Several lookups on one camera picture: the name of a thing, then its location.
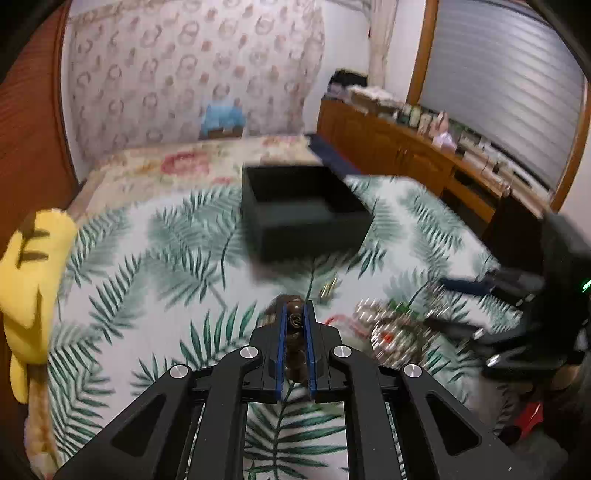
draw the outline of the patterned wall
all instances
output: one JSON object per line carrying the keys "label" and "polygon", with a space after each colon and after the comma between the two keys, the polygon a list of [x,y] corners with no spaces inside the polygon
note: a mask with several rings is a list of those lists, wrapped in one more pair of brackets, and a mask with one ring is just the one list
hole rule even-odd
{"label": "patterned wall", "polygon": [[207,106],[249,134],[298,133],[324,50],[315,0],[126,0],[79,15],[69,93],[86,161],[195,141]]}

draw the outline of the window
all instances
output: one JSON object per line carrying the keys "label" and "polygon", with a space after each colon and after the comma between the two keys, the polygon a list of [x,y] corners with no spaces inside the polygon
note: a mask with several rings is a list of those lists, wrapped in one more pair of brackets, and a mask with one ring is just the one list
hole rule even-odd
{"label": "window", "polygon": [[420,103],[489,138],[555,189],[584,81],[566,45],[529,7],[440,0]]}

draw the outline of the white wall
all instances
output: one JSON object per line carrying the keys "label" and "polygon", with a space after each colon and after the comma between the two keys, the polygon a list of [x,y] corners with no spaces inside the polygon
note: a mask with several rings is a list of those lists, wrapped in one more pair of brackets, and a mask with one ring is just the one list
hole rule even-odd
{"label": "white wall", "polygon": [[349,69],[367,75],[369,67],[369,21],[366,16],[338,4],[317,1],[322,2],[326,37],[322,65],[304,104],[306,132],[316,131],[320,100],[335,70]]}
{"label": "white wall", "polygon": [[591,241],[591,132],[579,171],[560,213],[565,213]]}
{"label": "white wall", "polygon": [[406,100],[423,29],[426,0],[398,0],[388,53],[385,89]]}

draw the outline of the plush toy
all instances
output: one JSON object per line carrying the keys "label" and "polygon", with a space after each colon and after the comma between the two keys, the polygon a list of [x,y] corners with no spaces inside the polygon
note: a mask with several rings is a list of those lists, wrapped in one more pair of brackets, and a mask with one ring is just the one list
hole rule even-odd
{"label": "plush toy", "polygon": [[23,222],[0,260],[0,311],[12,358],[10,383],[28,401],[27,365],[47,360],[54,304],[76,224],[61,210],[43,210]]}

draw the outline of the open black box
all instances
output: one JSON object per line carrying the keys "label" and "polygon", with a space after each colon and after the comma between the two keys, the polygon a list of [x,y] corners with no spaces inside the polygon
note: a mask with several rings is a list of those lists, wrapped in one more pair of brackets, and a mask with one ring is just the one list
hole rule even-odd
{"label": "open black box", "polygon": [[357,251],[373,221],[329,168],[242,169],[242,217],[263,262]]}

